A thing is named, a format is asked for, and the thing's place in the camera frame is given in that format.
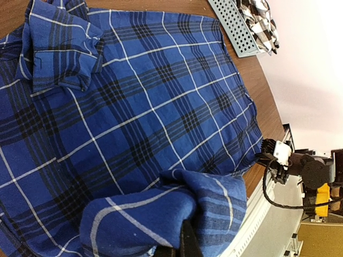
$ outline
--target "plaid fabric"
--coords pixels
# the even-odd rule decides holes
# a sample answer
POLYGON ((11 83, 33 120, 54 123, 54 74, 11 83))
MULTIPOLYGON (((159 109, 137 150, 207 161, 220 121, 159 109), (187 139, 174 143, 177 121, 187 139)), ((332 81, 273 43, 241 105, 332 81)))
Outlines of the plaid fabric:
POLYGON ((266 0, 237 0, 237 6, 262 52, 277 54, 279 33, 266 0))
POLYGON ((0 248, 151 256, 242 223, 256 108, 217 20, 31 1, 0 40, 0 248))

